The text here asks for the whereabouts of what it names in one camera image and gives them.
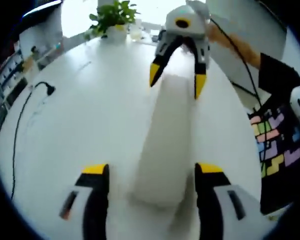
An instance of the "person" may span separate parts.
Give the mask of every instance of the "person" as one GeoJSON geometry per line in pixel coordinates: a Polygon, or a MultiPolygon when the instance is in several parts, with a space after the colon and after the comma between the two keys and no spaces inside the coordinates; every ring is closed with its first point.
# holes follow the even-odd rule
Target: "person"
{"type": "MultiPolygon", "coordinates": [[[[216,25],[209,26],[207,36],[238,57],[216,25]]],[[[229,37],[246,63],[259,70],[259,88],[271,94],[258,111],[248,114],[260,157],[260,210],[266,215],[288,206],[300,195],[300,124],[290,108],[290,95],[300,86],[300,77],[292,67],[254,51],[236,35],[229,37]]]]}
{"type": "Polygon", "coordinates": [[[36,60],[38,60],[39,58],[40,58],[40,53],[39,53],[39,51],[37,50],[37,47],[36,46],[33,46],[32,48],[31,48],[31,53],[32,53],[32,57],[33,57],[33,59],[36,61],[36,60]]]}

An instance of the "white table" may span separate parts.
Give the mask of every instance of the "white table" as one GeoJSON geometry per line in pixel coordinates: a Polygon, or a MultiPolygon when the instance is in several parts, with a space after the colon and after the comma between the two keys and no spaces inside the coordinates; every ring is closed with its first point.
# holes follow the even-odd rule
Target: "white table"
{"type": "MultiPolygon", "coordinates": [[[[81,225],[64,221],[59,213],[81,170],[98,163],[111,166],[108,239],[169,238],[161,232],[169,216],[127,200],[160,85],[149,88],[154,51],[150,45],[93,39],[57,58],[34,79],[33,84],[49,81],[56,92],[40,105],[46,96],[46,88],[40,86],[25,108],[17,137],[14,203],[47,239],[81,239],[81,225]]],[[[193,57],[177,51],[165,73],[187,77],[193,84],[193,71],[193,57]]],[[[191,161],[220,166],[233,184],[260,200],[259,157],[244,107],[213,60],[207,76],[199,100],[193,101],[191,161]]],[[[13,133],[28,94],[27,87],[0,132],[0,175],[9,194],[13,133]]],[[[188,198],[188,214],[172,239],[199,239],[194,191],[188,198]]]]}

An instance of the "window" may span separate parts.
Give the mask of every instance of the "window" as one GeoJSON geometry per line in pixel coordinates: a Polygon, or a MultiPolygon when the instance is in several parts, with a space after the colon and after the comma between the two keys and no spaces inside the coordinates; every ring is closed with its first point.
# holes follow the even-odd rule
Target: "window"
{"type": "Polygon", "coordinates": [[[152,24],[165,24],[167,14],[181,6],[185,5],[185,0],[131,0],[133,4],[136,4],[136,9],[141,15],[137,15],[137,18],[141,18],[143,22],[152,24]]]}
{"type": "Polygon", "coordinates": [[[65,37],[71,38],[88,30],[89,14],[97,14],[98,0],[67,0],[61,9],[61,27],[65,37]]]}

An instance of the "black t-shirt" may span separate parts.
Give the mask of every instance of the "black t-shirt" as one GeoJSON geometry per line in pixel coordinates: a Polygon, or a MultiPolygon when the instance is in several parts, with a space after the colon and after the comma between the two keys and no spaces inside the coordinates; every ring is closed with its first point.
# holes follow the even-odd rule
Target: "black t-shirt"
{"type": "Polygon", "coordinates": [[[300,194],[300,128],[290,108],[297,86],[300,77],[293,68],[261,54],[259,87],[271,97],[249,118],[260,156],[263,214],[287,206],[300,194]]]}

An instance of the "black cable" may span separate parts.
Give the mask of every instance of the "black cable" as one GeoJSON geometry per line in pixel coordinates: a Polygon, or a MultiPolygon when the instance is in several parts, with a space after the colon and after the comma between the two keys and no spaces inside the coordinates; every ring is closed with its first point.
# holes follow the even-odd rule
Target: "black cable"
{"type": "MultiPolygon", "coordinates": [[[[246,68],[246,71],[248,72],[249,74],[249,77],[250,77],[250,80],[251,80],[251,83],[252,83],[252,87],[253,87],[253,90],[255,92],[255,97],[258,101],[258,104],[260,105],[260,108],[262,107],[262,103],[261,103],[261,100],[260,100],[260,97],[259,97],[259,94],[257,92],[257,88],[256,88],[256,85],[255,85],[255,82],[252,78],[252,75],[251,75],[251,72],[250,72],[250,69],[244,59],[244,56],[241,54],[241,52],[239,51],[238,47],[236,46],[236,44],[232,41],[232,39],[225,33],[225,31],[223,31],[223,29],[219,26],[218,23],[216,23],[212,18],[211,18],[211,21],[218,27],[218,29],[220,30],[221,33],[223,33],[223,35],[229,40],[229,42],[231,43],[231,45],[233,46],[234,50],[236,51],[236,53],[239,55],[239,57],[241,58],[245,68],[246,68]]],[[[264,114],[262,114],[262,118],[263,118],[263,126],[264,126],[264,151],[263,151],[263,160],[262,160],[262,163],[261,163],[261,171],[263,170],[263,167],[264,167],[264,164],[265,164],[265,159],[266,159],[266,149],[267,149],[267,129],[266,129],[266,120],[264,119],[264,114]]]]}
{"type": "Polygon", "coordinates": [[[47,88],[46,90],[46,94],[48,96],[50,96],[51,94],[54,93],[54,91],[56,90],[56,88],[54,86],[51,86],[50,84],[48,84],[47,82],[45,81],[41,81],[39,82],[38,84],[36,84],[33,88],[33,90],[30,92],[29,96],[26,98],[23,106],[22,106],[22,109],[21,109],[21,112],[20,112],[20,115],[19,115],[19,118],[18,118],[18,121],[16,122],[16,127],[15,127],[15,132],[14,132],[14,141],[13,141],[13,155],[12,155],[12,192],[11,192],[11,200],[13,200],[14,198],[14,195],[15,195],[15,188],[16,188],[16,175],[15,175],[15,156],[16,156],[16,141],[17,141],[17,133],[18,133],[18,129],[19,129],[19,123],[20,123],[20,119],[22,117],[22,114],[25,110],[25,107],[27,105],[27,102],[29,101],[33,91],[40,85],[40,84],[44,84],[47,88]]]}

